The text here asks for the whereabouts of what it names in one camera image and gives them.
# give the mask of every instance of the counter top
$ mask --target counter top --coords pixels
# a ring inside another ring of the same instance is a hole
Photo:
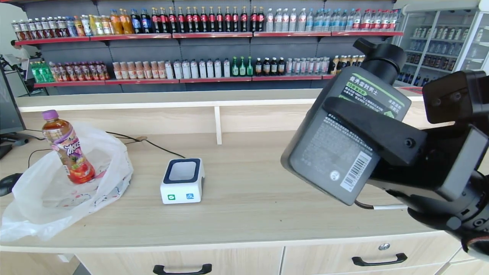
[[[371,211],[345,206],[287,172],[280,155],[293,132],[150,136],[152,142],[186,157],[200,157],[206,172],[202,202],[164,205],[159,185],[174,156],[150,144],[127,145],[134,166],[131,185],[115,203],[83,218],[47,242],[25,237],[2,242],[13,252],[136,252],[290,245],[296,241],[395,235],[431,229],[404,210]],[[23,172],[29,154],[44,141],[17,147],[0,160],[0,177]],[[34,153],[31,163],[45,152]],[[0,198],[1,212],[13,200]],[[372,186],[359,200],[397,201]]]

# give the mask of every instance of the iced tea bottle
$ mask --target iced tea bottle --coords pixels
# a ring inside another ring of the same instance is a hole
[[[80,147],[73,126],[66,120],[59,119],[55,110],[43,112],[46,120],[42,131],[51,148],[58,153],[68,179],[74,184],[82,184],[95,177],[95,169],[87,160]]]

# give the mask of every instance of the white cable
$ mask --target white cable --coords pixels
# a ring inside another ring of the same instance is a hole
[[[407,209],[407,205],[404,205],[404,204],[373,206],[373,207],[374,207],[374,210]]]

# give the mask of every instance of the green bottle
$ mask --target green bottle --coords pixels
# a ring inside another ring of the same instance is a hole
[[[233,76],[238,76],[239,75],[239,69],[238,69],[238,60],[236,60],[236,56],[233,57]]]
[[[246,68],[246,74],[253,76],[253,66],[251,65],[251,56],[248,56],[248,67]]]
[[[245,57],[241,57],[241,66],[240,66],[240,76],[246,75],[246,67],[245,67]]]

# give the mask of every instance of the barcode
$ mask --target barcode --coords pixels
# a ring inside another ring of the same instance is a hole
[[[70,173],[69,173],[69,169],[68,169],[68,166],[66,166],[66,165],[63,165],[63,168],[65,169],[65,172],[66,172],[66,174],[67,174],[67,175],[69,176],[69,174],[70,174]]]
[[[350,167],[350,170],[348,170],[348,173],[346,174],[345,179],[343,179],[341,182],[340,186],[346,189],[348,192],[353,191],[358,179],[362,176],[363,171],[371,159],[372,158],[369,155],[360,152],[352,167]]]

